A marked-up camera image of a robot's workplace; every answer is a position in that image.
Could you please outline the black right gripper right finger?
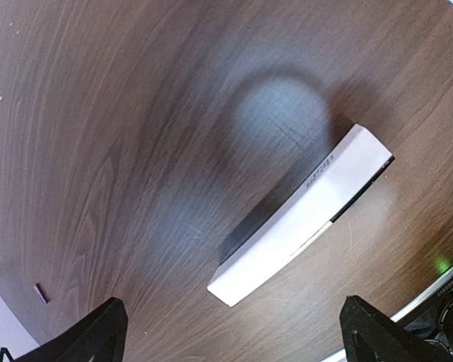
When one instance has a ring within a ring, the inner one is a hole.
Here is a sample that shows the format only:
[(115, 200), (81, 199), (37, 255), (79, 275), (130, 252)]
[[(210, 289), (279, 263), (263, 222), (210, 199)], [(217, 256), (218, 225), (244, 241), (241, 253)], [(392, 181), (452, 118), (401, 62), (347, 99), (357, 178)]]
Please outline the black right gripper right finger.
[(340, 312), (348, 361), (453, 361), (436, 348), (390, 320), (359, 296), (348, 296)]

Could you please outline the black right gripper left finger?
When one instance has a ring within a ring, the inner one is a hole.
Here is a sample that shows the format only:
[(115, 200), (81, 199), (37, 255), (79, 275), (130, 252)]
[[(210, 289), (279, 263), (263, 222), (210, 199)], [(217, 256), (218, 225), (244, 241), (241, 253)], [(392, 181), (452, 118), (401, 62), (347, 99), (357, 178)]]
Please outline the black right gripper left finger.
[(125, 305), (111, 297), (64, 333), (17, 360), (121, 362), (127, 329)]

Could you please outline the white remote control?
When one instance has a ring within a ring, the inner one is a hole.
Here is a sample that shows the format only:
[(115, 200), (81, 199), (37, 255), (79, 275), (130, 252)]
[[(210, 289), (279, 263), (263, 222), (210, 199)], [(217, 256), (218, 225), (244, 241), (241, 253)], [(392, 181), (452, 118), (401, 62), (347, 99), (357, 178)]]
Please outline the white remote control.
[(285, 203), (220, 264), (207, 290), (233, 307), (280, 272), (384, 172), (392, 152), (354, 124)]

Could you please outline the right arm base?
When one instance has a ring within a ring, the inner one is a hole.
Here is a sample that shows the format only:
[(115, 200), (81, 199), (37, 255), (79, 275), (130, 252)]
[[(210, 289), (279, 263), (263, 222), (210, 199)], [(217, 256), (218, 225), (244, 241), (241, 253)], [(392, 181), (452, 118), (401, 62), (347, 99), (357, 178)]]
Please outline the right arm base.
[(419, 339), (453, 355), (453, 266), (391, 319)]

